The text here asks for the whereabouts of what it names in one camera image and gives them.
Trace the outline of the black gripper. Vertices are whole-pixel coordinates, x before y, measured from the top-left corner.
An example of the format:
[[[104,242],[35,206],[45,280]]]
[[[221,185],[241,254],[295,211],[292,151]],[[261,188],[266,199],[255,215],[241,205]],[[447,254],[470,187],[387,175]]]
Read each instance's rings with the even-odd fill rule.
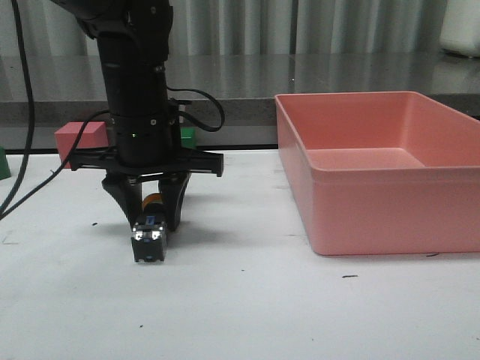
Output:
[[[181,221],[182,204],[190,173],[212,173],[221,177],[224,156],[182,146],[179,117],[167,115],[124,117],[114,115],[114,145],[70,151],[68,162],[79,168],[107,170],[103,189],[117,202],[132,227],[142,213],[142,185],[131,184],[128,176],[157,179],[169,231]]]

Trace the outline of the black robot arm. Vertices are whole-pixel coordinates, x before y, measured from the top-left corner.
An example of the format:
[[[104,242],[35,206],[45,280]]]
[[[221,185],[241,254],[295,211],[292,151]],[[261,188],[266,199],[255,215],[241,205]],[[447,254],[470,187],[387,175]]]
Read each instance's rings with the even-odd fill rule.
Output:
[[[179,102],[168,96],[165,61],[173,7],[168,1],[61,1],[84,33],[97,41],[115,143],[73,148],[72,170],[106,172],[103,189],[134,224],[152,207],[143,182],[157,181],[160,213],[170,230],[181,218],[185,189],[195,172],[223,173],[220,154],[182,146]]]

